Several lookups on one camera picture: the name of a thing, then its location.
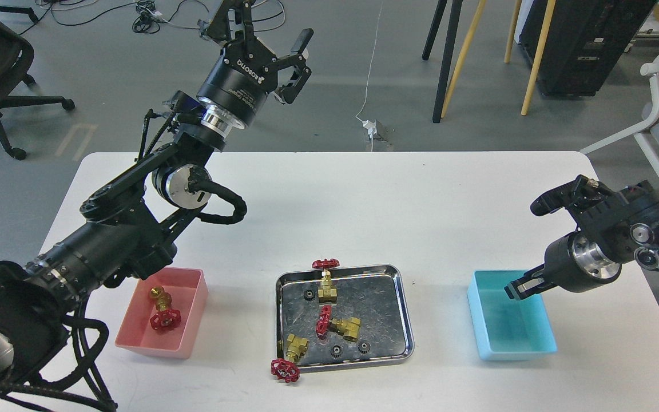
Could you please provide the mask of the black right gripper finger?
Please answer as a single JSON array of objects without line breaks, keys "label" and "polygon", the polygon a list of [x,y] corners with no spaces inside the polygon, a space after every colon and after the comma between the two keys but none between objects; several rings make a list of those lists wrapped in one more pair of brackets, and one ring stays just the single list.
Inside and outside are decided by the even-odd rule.
[{"label": "black right gripper finger", "polygon": [[530,269],[526,271],[525,274],[521,277],[523,281],[529,281],[531,279],[542,279],[545,281],[545,266],[544,264],[539,264],[539,266],[536,266],[536,268]]},{"label": "black right gripper finger", "polygon": [[525,300],[533,295],[546,292],[553,287],[542,276],[525,275],[505,285],[504,290],[512,300]]}]

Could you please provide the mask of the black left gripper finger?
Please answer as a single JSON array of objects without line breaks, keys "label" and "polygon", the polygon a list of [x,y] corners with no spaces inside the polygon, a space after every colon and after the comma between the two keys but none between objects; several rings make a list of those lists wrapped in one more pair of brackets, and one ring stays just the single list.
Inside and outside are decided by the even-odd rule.
[{"label": "black left gripper finger", "polygon": [[313,29],[303,29],[290,50],[290,54],[278,58],[276,62],[272,63],[272,69],[276,72],[286,68],[293,69],[289,81],[275,89],[278,101],[283,104],[293,104],[295,102],[296,97],[312,74],[311,68],[307,66],[308,58],[304,56],[304,52],[313,35]]},{"label": "black left gripper finger", "polygon": [[275,58],[254,32],[254,1],[222,1],[208,21],[199,20],[199,35],[220,45],[220,57]]}]

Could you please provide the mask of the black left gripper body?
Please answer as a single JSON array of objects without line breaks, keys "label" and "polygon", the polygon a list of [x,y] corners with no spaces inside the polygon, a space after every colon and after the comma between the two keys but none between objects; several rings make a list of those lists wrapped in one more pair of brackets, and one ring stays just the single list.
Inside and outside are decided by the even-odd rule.
[{"label": "black left gripper body", "polygon": [[197,93],[202,104],[227,110],[240,129],[253,122],[270,93],[265,86],[275,85],[277,80],[275,72],[263,68],[276,57],[274,50],[262,40],[254,45],[256,49],[246,52],[237,40],[223,42],[220,57]]}]

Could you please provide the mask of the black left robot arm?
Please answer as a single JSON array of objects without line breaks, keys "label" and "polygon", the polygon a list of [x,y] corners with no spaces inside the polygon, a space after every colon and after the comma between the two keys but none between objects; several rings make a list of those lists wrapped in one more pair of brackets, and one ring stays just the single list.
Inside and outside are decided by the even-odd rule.
[{"label": "black left robot arm", "polygon": [[206,164],[233,128],[246,128],[270,94],[291,104],[311,76],[304,29],[278,57],[256,36],[252,1],[222,1],[199,33],[221,54],[195,97],[167,101],[160,148],[142,141],[133,166],[81,205],[85,224],[25,266],[0,261],[0,399],[41,405],[38,395],[115,411],[95,365],[108,327],[85,315],[89,296],[128,277],[148,279],[173,263],[175,240],[194,220],[231,225],[248,212],[241,196],[212,180]]}]

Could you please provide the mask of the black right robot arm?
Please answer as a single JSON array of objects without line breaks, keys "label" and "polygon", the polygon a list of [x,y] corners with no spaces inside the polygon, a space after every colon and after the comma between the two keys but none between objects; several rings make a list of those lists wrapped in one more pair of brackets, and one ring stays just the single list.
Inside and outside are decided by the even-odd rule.
[{"label": "black right robot arm", "polygon": [[547,246],[540,266],[505,286],[511,299],[554,287],[589,291],[616,281],[630,261],[659,272],[659,188],[646,181],[613,191],[579,175],[540,195],[530,209],[536,216],[565,209],[576,230]]}]

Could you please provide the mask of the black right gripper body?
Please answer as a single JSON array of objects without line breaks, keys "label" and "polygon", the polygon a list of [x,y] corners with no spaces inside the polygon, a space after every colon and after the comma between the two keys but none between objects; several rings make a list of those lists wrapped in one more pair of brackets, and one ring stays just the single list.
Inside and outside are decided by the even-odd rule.
[{"label": "black right gripper body", "polygon": [[544,254],[544,280],[570,292],[585,292],[619,279],[622,264],[609,260],[582,231],[554,241]]}]

